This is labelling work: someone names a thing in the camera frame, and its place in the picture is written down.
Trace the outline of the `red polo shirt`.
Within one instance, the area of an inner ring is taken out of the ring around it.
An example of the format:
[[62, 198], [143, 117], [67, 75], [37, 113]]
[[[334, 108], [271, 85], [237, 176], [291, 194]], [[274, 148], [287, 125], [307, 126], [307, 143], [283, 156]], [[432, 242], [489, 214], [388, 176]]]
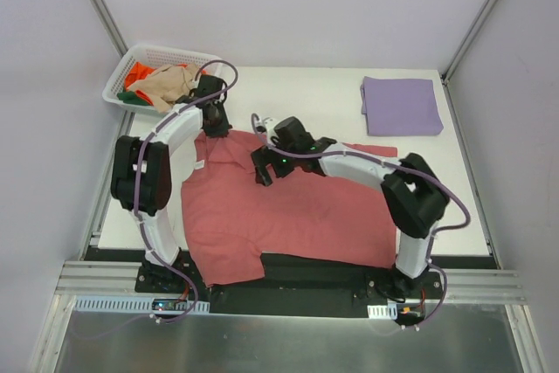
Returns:
[[255, 135], [200, 134], [197, 163], [181, 191], [190, 256], [207, 286], [264, 277], [264, 252], [389, 268], [397, 228], [383, 194], [296, 169], [270, 186], [255, 180]]

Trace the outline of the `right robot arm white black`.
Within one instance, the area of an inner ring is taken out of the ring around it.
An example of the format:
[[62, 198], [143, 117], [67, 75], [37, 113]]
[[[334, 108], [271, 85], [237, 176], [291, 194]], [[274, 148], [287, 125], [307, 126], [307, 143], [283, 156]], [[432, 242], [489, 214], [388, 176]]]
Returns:
[[318, 139], [301, 121], [251, 115], [254, 134], [263, 145], [251, 153], [256, 182], [269, 186], [300, 168], [380, 191], [394, 225], [401, 232], [393, 276], [395, 292], [413, 298], [424, 288], [431, 238], [450, 198], [422, 156], [386, 158], [362, 152], [329, 137]]

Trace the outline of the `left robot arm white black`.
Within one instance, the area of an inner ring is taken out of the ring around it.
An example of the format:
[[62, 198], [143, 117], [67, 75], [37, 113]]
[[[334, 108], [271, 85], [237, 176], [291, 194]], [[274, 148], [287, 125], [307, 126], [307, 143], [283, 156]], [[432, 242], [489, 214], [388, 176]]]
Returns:
[[229, 134], [231, 124], [224, 109], [227, 88], [223, 79], [204, 74], [146, 135], [123, 135], [115, 143], [111, 196], [135, 220], [146, 260], [160, 266], [154, 282], [167, 294], [178, 292], [185, 276], [173, 265], [180, 246], [167, 211], [172, 193], [171, 156], [201, 133], [209, 138]]

